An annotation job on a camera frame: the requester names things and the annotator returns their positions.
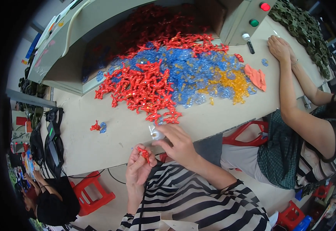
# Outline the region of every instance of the black and white striped shirt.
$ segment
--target black and white striped shirt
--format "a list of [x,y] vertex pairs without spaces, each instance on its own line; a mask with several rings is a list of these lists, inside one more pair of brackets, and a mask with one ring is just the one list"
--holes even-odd
[[155,230],[161,213],[175,221],[189,221],[199,230],[271,230],[266,211],[240,180],[217,190],[200,175],[176,162],[165,163],[148,182],[143,216],[126,214],[118,231]]
[[304,141],[300,150],[300,159],[296,168],[295,188],[301,188],[309,183],[328,179],[336,172],[336,120],[328,120],[335,132],[335,154],[326,159],[310,143]]

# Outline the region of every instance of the red chair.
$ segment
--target red chair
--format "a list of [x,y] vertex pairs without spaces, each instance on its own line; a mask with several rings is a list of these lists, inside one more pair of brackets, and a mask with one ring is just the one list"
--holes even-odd
[[[97,209],[99,209],[101,206],[106,205],[111,200],[115,199],[115,195],[113,192],[107,193],[98,182],[98,178],[100,177],[100,174],[98,171],[92,172],[88,174],[87,178],[84,178],[81,182],[79,182],[77,185],[75,185],[73,182],[70,182],[75,195],[78,197],[79,204],[81,205],[81,210],[79,211],[79,216],[85,216],[88,215]],[[101,193],[102,198],[98,200],[92,200],[87,192],[84,190],[87,186],[90,184],[94,184],[97,190]],[[89,204],[84,199],[82,192],[87,197]]]
[[165,160],[167,159],[167,157],[168,157],[168,155],[167,155],[166,152],[159,155],[159,159],[163,163],[165,163]]
[[332,186],[332,182],[329,182],[327,186],[321,185],[318,187],[312,194],[313,197],[319,197],[319,198],[326,198],[328,195],[328,191],[330,190]]
[[288,230],[294,230],[294,228],[305,218],[305,215],[293,201],[289,201],[289,204],[290,206],[285,209],[285,211],[279,213],[276,224],[286,227]]
[[247,127],[251,124],[258,124],[260,131],[263,133],[268,133],[268,123],[265,121],[251,121],[247,124],[242,125],[239,127],[233,134],[227,137],[223,137],[222,144],[225,145],[235,145],[235,146],[254,146],[258,147],[268,141],[268,137],[262,139],[262,135],[255,138],[253,141],[250,142],[242,142],[237,141],[236,138],[243,132]]

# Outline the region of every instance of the green camouflage plastic parts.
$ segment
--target green camouflage plastic parts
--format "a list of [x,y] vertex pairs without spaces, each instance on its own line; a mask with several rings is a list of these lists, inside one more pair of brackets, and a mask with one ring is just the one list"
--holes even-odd
[[273,21],[283,25],[305,47],[312,61],[320,68],[321,75],[329,79],[328,58],[331,53],[323,40],[317,20],[287,0],[278,0],[268,15]]

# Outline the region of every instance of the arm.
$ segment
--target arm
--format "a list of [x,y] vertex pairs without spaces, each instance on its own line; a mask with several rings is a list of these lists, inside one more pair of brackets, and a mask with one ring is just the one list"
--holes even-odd
[[210,163],[200,155],[197,155],[197,159],[193,160],[186,168],[205,178],[218,190],[222,190],[237,181],[231,173]]
[[41,184],[40,182],[38,182],[40,189],[42,191],[42,193],[44,193],[45,191],[47,191],[47,189],[45,187],[43,187],[43,184]]
[[[149,161],[147,163],[145,158],[139,153],[137,147],[146,149],[149,152]],[[125,173],[126,186],[128,191],[127,213],[135,215],[138,207],[143,199],[145,188],[143,184],[146,182],[152,167],[157,164],[155,155],[151,153],[149,148],[143,144],[136,145],[127,163],[127,171]]]
[[[277,39],[281,44],[287,46],[287,48],[289,49],[291,63],[292,64],[296,63],[297,59],[290,44],[282,38]],[[304,94],[314,105],[322,106],[331,101],[332,94],[319,90],[316,87],[316,85],[312,82],[312,80],[309,78],[300,62],[292,65],[291,69],[294,72],[296,78],[298,79]]]
[[56,189],[54,189],[53,187],[48,185],[48,183],[46,182],[45,179],[43,179],[43,177],[42,177],[42,175],[39,171],[34,170],[33,175],[34,175],[36,181],[43,185],[41,187],[42,192],[45,192],[45,190],[43,190],[43,188],[45,188],[50,194],[55,194],[60,199],[60,201],[62,201],[62,196],[56,191]]
[[24,174],[25,178],[27,181],[29,181],[30,185],[32,185],[34,187],[34,191],[35,193],[38,194],[40,193],[40,187],[38,186],[38,184],[36,182],[34,182],[34,180],[32,178],[30,178],[30,176],[28,175],[28,173]]
[[326,159],[335,153],[335,132],[332,125],[296,106],[291,75],[290,54],[276,37],[268,39],[270,52],[280,61],[280,110],[282,120],[305,141],[314,146]]
[[170,140],[173,147],[170,147],[164,140],[153,141],[152,145],[161,146],[169,157],[186,169],[205,178],[216,189],[222,190],[237,181],[237,179],[226,170],[203,159],[195,151],[190,136],[180,126],[166,124],[158,126],[156,129]]

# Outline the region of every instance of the hand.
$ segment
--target hand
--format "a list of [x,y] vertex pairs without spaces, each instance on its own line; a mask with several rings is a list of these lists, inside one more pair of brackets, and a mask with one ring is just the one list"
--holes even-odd
[[287,46],[287,48],[289,49],[289,53],[290,53],[291,63],[295,63],[297,61],[296,55],[295,55],[293,49],[291,48],[290,44],[288,42],[286,42],[285,39],[283,39],[283,38],[277,37],[277,39],[280,41],[281,44]]
[[32,178],[28,175],[28,173],[24,173],[24,179],[29,182],[30,185],[32,185]]
[[[148,164],[145,158],[143,158],[143,156],[141,155],[141,153],[138,152],[137,147],[146,149],[149,152],[150,164]],[[127,186],[134,184],[143,185],[146,182],[152,167],[154,167],[156,164],[157,160],[155,158],[155,155],[151,153],[151,150],[148,147],[146,148],[141,143],[136,145],[133,148],[131,155],[129,156],[127,171],[125,173]]]
[[43,184],[45,181],[45,179],[42,177],[42,174],[38,170],[33,171],[33,176],[37,182],[41,182]]
[[269,51],[280,62],[291,62],[290,52],[286,45],[282,44],[275,35],[268,38]]
[[194,163],[199,156],[190,136],[177,124],[165,124],[155,128],[170,140],[173,147],[170,147],[164,140],[153,141],[152,145],[161,146],[170,158],[189,169],[189,165]]

